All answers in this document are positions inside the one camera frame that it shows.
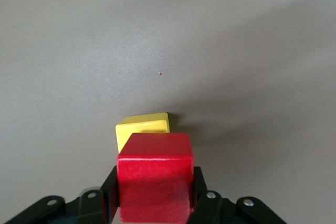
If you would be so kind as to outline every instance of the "red cube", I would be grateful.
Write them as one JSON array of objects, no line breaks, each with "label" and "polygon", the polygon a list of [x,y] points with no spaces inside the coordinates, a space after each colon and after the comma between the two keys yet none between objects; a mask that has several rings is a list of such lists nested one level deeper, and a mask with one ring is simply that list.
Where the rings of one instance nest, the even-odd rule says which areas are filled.
[{"label": "red cube", "polygon": [[122,222],[186,223],[194,158],[185,133],[133,133],[117,162]]}]

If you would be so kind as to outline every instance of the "gray table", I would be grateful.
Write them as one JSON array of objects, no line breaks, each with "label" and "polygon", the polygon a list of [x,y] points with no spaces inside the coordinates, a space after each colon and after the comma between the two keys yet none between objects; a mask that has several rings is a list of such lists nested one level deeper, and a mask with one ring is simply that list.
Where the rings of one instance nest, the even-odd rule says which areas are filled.
[{"label": "gray table", "polygon": [[335,0],[0,0],[0,222],[100,185],[115,125],[165,111],[210,188],[335,223],[335,17]]}]

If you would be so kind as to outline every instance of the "yellow block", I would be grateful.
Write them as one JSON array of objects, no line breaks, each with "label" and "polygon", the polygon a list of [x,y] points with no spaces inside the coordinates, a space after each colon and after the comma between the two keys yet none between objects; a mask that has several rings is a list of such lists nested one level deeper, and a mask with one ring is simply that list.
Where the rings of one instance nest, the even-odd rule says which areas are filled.
[{"label": "yellow block", "polygon": [[120,152],[132,133],[168,133],[168,114],[163,112],[129,116],[116,125],[115,132]]}]

